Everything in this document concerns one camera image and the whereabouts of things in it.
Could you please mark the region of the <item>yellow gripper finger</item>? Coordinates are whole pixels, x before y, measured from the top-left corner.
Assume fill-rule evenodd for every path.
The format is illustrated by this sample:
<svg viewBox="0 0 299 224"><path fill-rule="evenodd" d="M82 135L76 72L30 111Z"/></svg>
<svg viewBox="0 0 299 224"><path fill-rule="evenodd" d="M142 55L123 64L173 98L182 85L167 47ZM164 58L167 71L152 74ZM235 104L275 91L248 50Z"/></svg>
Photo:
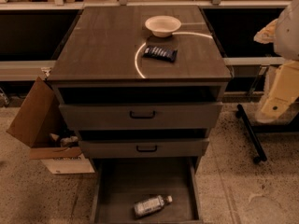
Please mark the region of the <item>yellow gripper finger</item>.
<svg viewBox="0 0 299 224"><path fill-rule="evenodd" d="M261 123L279 119L299 97L299 62L284 63L274 70L269 92L259 104L255 118Z"/></svg>
<svg viewBox="0 0 299 224"><path fill-rule="evenodd" d="M277 19L274 19L271 22L269 22L262 30L260 30L253 37L253 40L261 44L273 43L277 21Z"/></svg>

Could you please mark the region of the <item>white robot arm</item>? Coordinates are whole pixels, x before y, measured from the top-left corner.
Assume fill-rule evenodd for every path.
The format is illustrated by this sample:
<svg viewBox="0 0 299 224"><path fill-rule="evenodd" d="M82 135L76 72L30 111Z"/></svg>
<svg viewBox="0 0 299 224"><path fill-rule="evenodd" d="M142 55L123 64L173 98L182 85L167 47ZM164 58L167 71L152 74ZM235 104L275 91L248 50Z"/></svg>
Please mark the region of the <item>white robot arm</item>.
<svg viewBox="0 0 299 224"><path fill-rule="evenodd" d="M292 0L253 40L272 43L274 52L287 60L276 70L270 91L263 96L255 116L259 122L269 123L285 113L299 97L299 0Z"/></svg>

